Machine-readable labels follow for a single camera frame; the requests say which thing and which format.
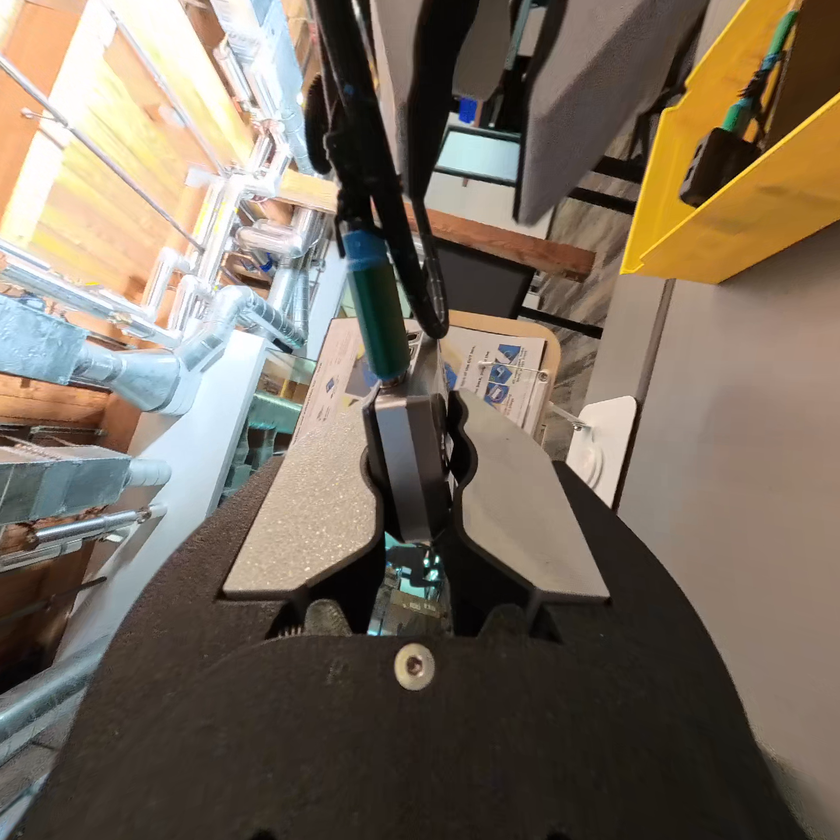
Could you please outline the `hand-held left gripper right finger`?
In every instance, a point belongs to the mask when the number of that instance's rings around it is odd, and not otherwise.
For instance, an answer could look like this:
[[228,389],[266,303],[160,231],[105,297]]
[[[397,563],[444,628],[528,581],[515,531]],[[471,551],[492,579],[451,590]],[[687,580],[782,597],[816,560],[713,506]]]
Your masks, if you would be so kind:
[[472,392],[451,392],[455,494],[447,575],[473,605],[610,599],[551,458]]

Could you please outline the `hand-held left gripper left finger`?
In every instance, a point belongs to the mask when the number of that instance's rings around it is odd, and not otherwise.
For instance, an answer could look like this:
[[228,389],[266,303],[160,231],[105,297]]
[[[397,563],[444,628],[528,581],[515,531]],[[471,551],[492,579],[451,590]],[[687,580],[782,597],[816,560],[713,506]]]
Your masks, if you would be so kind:
[[290,447],[222,593],[257,601],[311,589],[373,549],[383,516],[364,408],[352,405]]

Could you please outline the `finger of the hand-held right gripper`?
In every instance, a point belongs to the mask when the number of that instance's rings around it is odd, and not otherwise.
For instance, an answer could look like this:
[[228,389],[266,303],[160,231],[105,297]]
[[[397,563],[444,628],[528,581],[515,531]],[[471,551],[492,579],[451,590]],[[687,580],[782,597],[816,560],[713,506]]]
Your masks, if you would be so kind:
[[373,1],[379,102],[406,197],[425,197],[456,98],[483,102],[505,69],[509,2]]
[[526,74],[515,219],[567,197],[660,89],[700,1],[548,2]]

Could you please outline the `silver grey usb adapter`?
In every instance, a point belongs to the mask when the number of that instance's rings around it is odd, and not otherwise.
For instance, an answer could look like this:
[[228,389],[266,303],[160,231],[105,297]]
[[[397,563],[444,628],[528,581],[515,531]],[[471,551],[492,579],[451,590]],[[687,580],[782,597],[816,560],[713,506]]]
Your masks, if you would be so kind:
[[369,471],[385,504],[385,525],[404,543],[433,544],[452,495],[448,467],[448,383],[439,344],[408,333],[402,379],[377,382],[363,404]]

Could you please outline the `dark grey usb hub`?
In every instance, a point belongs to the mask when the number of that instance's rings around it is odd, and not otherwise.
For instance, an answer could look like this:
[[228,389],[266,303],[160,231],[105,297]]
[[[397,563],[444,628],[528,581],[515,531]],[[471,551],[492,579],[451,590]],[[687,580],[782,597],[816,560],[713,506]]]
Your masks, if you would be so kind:
[[679,188],[679,200],[699,208],[760,156],[756,143],[720,127],[712,129],[696,147]]

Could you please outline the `yellow plastic bin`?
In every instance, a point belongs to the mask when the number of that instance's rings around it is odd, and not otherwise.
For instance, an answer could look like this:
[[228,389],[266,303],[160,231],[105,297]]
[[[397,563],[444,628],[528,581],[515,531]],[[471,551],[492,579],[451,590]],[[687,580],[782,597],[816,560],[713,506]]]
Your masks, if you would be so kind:
[[701,207],[678,196],[701,137],[723,121],[790,4],[744,2],[664,110],[623,275],[718,284],[838,220],[837,94]]

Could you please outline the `instruction sheet on wooden board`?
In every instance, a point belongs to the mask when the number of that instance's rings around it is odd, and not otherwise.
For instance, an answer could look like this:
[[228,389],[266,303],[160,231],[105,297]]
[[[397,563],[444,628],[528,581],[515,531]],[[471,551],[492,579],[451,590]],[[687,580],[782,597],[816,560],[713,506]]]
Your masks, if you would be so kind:
[[[439,349],[446,392],[472,392],[527,433],[537,430],[549,388],[547,339],[454,326]],[[325,336],[292,443],[364,402],[376,384],[358,320],[336,318]]]

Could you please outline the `wooden beam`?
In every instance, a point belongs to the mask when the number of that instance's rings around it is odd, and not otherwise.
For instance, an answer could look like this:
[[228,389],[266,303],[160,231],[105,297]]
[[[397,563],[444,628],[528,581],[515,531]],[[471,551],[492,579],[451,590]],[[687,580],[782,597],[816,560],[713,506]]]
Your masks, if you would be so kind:
[[[276,201],[335,214],[338,209],[338,187],[313,175],[286,171]],[[595,265],[595,252],[584,248],[515,233],[433,209],[427,210],[427,219],[436,238],[513,261],[548,275],[564,273],[575,281],[583,281],[592,273]]]

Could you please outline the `black sign stand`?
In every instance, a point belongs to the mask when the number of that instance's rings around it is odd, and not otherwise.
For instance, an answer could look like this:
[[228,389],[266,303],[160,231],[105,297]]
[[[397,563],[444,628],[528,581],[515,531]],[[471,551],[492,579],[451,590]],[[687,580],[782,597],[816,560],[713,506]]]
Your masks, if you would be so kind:
[[518,317],[536,269],[445,239],[434,242],[450,310]]

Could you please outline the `silver ventilation ducts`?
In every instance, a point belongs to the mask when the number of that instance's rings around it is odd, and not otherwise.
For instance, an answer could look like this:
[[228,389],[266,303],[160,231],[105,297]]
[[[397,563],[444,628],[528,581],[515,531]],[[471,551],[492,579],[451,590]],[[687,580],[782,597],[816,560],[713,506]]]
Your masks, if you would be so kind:
[[260,397],[258,378],[265,362],[294,350],[294,363],[311,349],[310,276],[329,242],[327,208],[305,200],[287,225],[267,219],[238,221],[238,212],[255,200],[282,198],[284,180],[293,175],[323,185],[316,175],[304,136],[303,76],[282,2],[212,2],[225,33],[217,60],[251,115],[261,118],[259,137],[244,169],[209,181],[207,210],[199,220],[195,254],[182,259],[164,253],[152,280],[149,302],[124,308],[105,291],[70,291],[70,284],[20,250],[12,249],[7,274],[24,289],[58,295],[83,312],[127,319],[121,326],[152,340],[156,291],[176,270],[182,282],[175,295],[170,326],[161,337],[170,349],[116,351],[84,342],[70,353],[70,378],[101,385],[141,410],[129,455],[117,458],[119,494],[135,509],[37,531],[42,547],[24,551],[24,560],[56,560],[64,550],[123,537],[77,592],[68,624],[69,641],[57,665],[47,669],[47,687],[58,704],[75,699],[119,625],[142,590],[174,551],[259,468],[237,452],[247,444],[246,421]]

